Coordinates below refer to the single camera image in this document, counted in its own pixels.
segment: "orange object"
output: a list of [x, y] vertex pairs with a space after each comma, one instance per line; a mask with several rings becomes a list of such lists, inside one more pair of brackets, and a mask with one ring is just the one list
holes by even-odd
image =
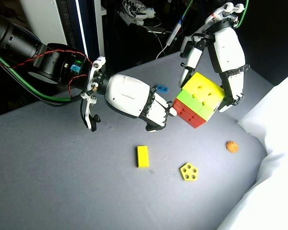
[[231, 153], [235, 153], [239, 150], [239, 146], [234, 141], [228, 141], [226, 142], [226, 149], [230, 151]]

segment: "dark background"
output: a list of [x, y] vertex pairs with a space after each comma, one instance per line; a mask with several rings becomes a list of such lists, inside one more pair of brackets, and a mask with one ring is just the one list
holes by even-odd
[[[103, 16], [107, 70], [113, 73], [151, 61], [161, 51], [156, 36], [148, 33], [141, 26], [135, 24], [127, 26], [118, 16], [121, 2], [121, 0], [101, 1], [102, 6], [107, 9], [107, 15]], [[167, 0], [143, 0], [142, 2], [147, 7], [155, 9], [156, 16], [162, 21], [160, 27], [167, 31], [172, 30], [188, 3], [185, 0], [172, 0], [171, 4]], [[182, 33], [180, 32], [171, 47], [166, 48], [166, 55], [179, 51], [183, 37], [195, 32], [211, 11], [225, 2], [227, 1], [195, 0], [183, 21]], [[233, 1], [233, 3], [244, 4], [245, 0]], [[2, 4], [9, 10], [2, 9]], [[18, 1], [1, 0], [0, 13], [30, 29]], [[144, 25], [157, 24], [159, 20], [156, 18], [144, 21]], [[236, 32], [246, 61], [255, 71], [274, 85], [288, 76], [288, 4], [251, 0], [244, 21]], [[163, 46], [168, 35], [158, 35]], [[44, 94], [54, 95], [58, 92], [57, 87], [35, 80], [25, 72], [22, 76]], [[33, 96], [18, 86], [0, 68], [0, 114], [34, 101], [36, 99]]]

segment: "green cable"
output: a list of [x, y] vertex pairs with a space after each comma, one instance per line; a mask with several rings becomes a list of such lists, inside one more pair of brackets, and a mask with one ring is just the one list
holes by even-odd
[[246, 2], [245, 2], [245, 8], [244, 8], [243, 14], [242, 14], [242, 16], [241, 16], [241, 20], [239, 21], [236, 29], [238, 29], [238, 28], [240, 27], [240, 25], [242, 24], [242, 21], [243, 21], [243, 19], [244, 19], [245, 13], [246, 13], [246, 10], [248, 9], [248, 5], [249, 5], [249, 0], [246, 0]]
[[[7, 64], [1, 57], [0, 57], [0, 62], [2, 62], [4, 65], [7, 67], [10, 67], [9, 64]], [[65, 98], [59, 98], [59, 97], [50, 97], [47, 95], [42, 94], [41, 92], [37, 91], [35, 88], [33, 88], [28, 82], [26, 82], [15, 70], [10, 69], [10, 71], [24, 84], [26, 87], [28, 87], [31, 91], [42, 97], [43, 99], [48, 99], [48, 100], [54, 100], [58, 102], [71, 102], [71, 98], [65, 97]]]
[[189, 2], [189, 5], [187, 6], [186, 10], [184, 11], [184, 13], [183, 13], [183, 15], [182, 15], [182, 19], [184, 19], [184, 17], [186, 16], [186, 14], [187, 14], [189, 8], [191, 7], [192, 3], [193, 3], [193, 0], [191, 0], [191, 1]]

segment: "blue object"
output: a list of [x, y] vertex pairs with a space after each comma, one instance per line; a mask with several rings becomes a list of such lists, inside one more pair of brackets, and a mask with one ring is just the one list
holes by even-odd
[[168, 93], [168, 87], [163, 85], [156, 85], [157, 92]]
[[72, 65], [71, 66], [71, 71], [74, 71], [76, 73], [79, 73], [81, 69], [81, 66], [77, 66], [77, 65]]

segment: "red wire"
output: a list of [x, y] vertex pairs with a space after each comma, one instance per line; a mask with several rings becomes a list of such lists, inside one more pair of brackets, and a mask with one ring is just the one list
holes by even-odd
[[39, 58], [39, 57], [41, 57], [41, 56], [44, 56], [45, 54], [50, 54], [50, 53], [53, 53], [53, 52], [70, 52], [70, 53], [73, 53], [73, 54], [80, 54], [80, 55], [82, 55], [83, 57], [85, 57], [85, 58], [91, 63], [91, 65], [93, 65], [92, 61], [91, 61], [85, 54], [83, 54], [83, 53], [81, 53], [81, 52], [78, 52], [78, 51], [62, 50], [62, 49], [55, 49], [55, 50], [46, 51], [45, 53], [36, 55], [36, 56], [34, 56], [33, 58], [24, 61], [23, 63], [17, 64], [16, 66], [8, 67], [7, 65], [4, 65], [4, 64], [1, 63], [1, 62], [0, 62], [0, 65], [5, 66], [6, 68], [15, 69], [15, 68], [17, 68], [17, 67], [19, 67], [19, 66], [23, 66], [25, 63], [27, 63], [27, 62], [29, 62], [29, 61], [33, 61], [33, 60], [36, 59], [36, 58]]
[[71, 89], [72, 89], [72, 87], [71, 87], [71, 83], [72, 83], [72, 80], [74, 80], [75, 78], [79, 78], [79, 77], [83, 77], [83, 76], [87, 76], [86, 74], [81, 74], [81, 75], [78, 75], [78, 76], [74, 76], [71, 80], [70, 80], [70, 82], [68, 83], [68, 93], [69, 93], [69, 95], [72, 97], [72, 92], [71, 92]]

